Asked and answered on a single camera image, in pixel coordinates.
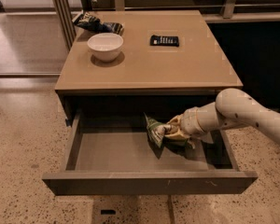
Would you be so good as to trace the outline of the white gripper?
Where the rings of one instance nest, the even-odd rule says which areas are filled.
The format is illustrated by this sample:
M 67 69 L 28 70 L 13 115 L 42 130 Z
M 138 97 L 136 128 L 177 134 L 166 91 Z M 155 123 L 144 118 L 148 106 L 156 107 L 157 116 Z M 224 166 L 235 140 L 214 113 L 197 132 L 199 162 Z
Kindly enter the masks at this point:
M 170 140 L 182 141 L 188 140 L 191 137 L 200 137 L 206 134 L 206 131 L 201 127 L 198 121 L 198 108 L 193 107 L 187 109 L 181 116 L 176 115 L 168 121 L 169 125 L 180 127 L 175 133 L 167 133 L 165 137 Z

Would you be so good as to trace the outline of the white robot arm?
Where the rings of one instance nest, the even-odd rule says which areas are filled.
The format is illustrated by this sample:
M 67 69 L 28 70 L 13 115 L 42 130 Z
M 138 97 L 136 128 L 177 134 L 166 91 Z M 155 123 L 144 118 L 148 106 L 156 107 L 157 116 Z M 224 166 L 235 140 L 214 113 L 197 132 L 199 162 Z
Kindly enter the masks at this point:
M 187 109 L 172 118 L 167 138 L 182 140 L 199 138 L 214 130 L 251 126 L 280 146 L 280 113 L 259 104 L 238 89 L 221 91 L 208 105 Z

